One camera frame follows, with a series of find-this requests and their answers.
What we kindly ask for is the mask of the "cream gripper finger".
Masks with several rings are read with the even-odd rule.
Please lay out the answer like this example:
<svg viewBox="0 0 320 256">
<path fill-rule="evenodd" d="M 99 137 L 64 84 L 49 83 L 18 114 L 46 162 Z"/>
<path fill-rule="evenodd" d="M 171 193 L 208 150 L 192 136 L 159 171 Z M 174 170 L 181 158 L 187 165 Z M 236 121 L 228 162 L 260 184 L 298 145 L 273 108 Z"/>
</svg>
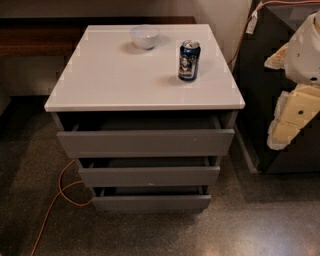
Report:
<svg viewBox="0 0 320 256">
<path fill-rule="evenodd" d="M 267 58 L 267 60 L 264 62 L 264 66 L 273 70 L 286 69 L 287 63 L 285 57 L 287 50 L 288 44 L 281 46 L 275 53 Z"/>
<path fill-rule="evenodd" d="M 298 84 L 291 92 L 283 91 L 268 129 L 269 148 L 284 149 L 319 112 L 319 86 Z"/>
</svg>

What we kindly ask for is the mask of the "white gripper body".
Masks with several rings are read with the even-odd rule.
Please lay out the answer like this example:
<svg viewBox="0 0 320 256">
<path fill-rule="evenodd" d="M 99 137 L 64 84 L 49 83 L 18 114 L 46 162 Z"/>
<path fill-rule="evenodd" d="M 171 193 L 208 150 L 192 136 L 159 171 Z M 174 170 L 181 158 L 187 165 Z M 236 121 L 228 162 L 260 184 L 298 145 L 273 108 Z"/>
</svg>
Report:
<svg viewBox="0 0 320 256">
<path fill-rule="evenodd" d="M 320 85 L 320 10 L 309 15 L 289 40 L 285 74 L 297 84 Z"/>
</svg>

